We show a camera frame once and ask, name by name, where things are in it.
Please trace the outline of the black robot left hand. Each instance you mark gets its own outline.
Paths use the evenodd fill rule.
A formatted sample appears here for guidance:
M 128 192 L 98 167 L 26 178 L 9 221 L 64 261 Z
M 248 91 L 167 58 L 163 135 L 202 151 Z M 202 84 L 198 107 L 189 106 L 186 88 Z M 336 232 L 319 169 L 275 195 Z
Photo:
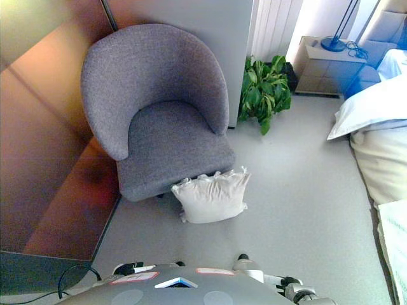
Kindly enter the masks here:
M 148 271 L 155 267 L 156 266 L 154 264 L 145 265 L 143 262 L 131 262 L 131 263 L 117 265 L 113 271 L 113 274 L 127 276 L 127 275 L 132 275 L 134 273 Z

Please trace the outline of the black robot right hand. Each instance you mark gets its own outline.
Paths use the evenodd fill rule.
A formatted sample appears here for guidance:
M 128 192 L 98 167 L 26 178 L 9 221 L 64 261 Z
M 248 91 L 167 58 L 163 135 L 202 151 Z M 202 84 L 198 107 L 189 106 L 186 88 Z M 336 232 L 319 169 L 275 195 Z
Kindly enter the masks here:
M 291 276 L 274 276 L 269 274 L 263 275 L 264 283 L 267 285 L 275 286 L 277 289 L 285 290 L 285 288 L 290 283 L 298 283 L 303 284 L 303 282 L 297 278 L 293 278 Z

